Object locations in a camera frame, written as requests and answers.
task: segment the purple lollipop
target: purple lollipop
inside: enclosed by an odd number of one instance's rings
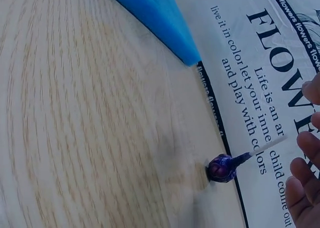
[[[205,168],[206,176],[209,181],[215,181],[219,183],[228,183],[233,180],[237,175],[237,167],[246,162],[251,157],[258,153],[265,151],[266,149],[275,146],[276,144],[284,141],[287,138],[286,135],[266,144],[256,151],[247,152],[232,158],[230,155],[220,154],[214,158],[209,165]]]

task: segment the light wooden surface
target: light wooden surface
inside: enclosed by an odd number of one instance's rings
[[[0,0],[0,227],[243,227],[195,68],[114,0]]]

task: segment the white stick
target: white stick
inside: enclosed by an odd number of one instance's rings
[[[256,151],[250,152],[249,154],[250,154],[250,156],[254,156],[254,155],[256,155],[256,154],[259,154],[260,152],[263,152],[263,151],[265,151],[266,149],[269,149],[270,147],[275,146],[276,144],[279,144],[280,142],[286,140],[287,137],[288,137],[288,136],[285,134],[285,135],[281,136],[280,138],[278,138],[278,139],[276,139],[276,140],[274,140],[274,141],[271,141],[270,143],[264,145],[264,146],[261,147],[260,149],[257,149]]]

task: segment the human hand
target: human hand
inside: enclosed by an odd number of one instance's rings
[[[302,86],[303,95],[313,104],[320,105],[320,73]],[[314,113],[312,125],[320,130],[320,112]],[[320,169],[320,140],[310,132],[301,132],[298,146]],[[316,178],[302,158],[290,165],[293,177],[286,182],[286,203],[297,228],[320,227],[320,180]]]

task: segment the blue paper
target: blue paper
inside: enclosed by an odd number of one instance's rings
[[[175,0],[117,0],[187,66],[201,61]]]

